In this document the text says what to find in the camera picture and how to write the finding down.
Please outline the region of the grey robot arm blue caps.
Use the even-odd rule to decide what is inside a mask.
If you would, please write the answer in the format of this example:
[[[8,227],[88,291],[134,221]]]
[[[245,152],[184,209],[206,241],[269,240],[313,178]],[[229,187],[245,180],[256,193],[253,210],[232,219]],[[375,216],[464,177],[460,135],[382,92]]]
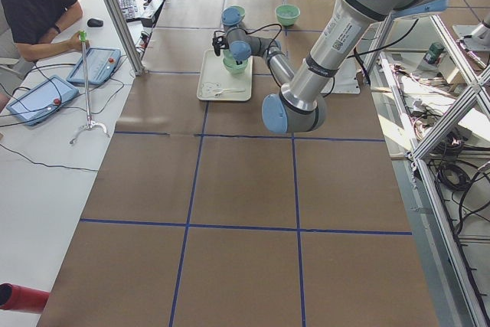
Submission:
[[[228,49],[237,61],[251,56],[265,60],[280,84],[280,91],[266,96],[262,104],[263,123],[269,131],[309,132],[325,121],[323,88],[372,24],[436,14],[448,4],[449,0],[335,0],[330,21],[298,70],[293,70],[276,41],[246,33],[234,8],[223,11],[224,33],[214,38],[213,47],[216,52]]]

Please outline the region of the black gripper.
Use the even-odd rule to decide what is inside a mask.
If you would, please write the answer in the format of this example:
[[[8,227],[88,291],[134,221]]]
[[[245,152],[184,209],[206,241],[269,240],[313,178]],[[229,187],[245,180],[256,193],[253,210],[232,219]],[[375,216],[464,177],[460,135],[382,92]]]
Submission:
[[[221,55],[221,51],[227,49],[227,39],[226,39],[226,37],[223,36],[223,35],[221,35],[221,36],[214,36],[213,39],[212,39],[212,46],[213,46],[213,49],[214,49],[214,54],[216,56],[220,56]]]

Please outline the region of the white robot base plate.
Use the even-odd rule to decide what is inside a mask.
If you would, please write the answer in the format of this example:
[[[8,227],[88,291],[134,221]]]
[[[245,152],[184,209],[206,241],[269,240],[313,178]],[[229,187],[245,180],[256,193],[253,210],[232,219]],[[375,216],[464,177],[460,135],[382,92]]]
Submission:
[[[324,85],[321,95],[330,94],[359,94],[360,87],[357,80],[357,67],[355,59],[349,58],[351,50],[338,50],[330,47],[321,62],[328,81]]]

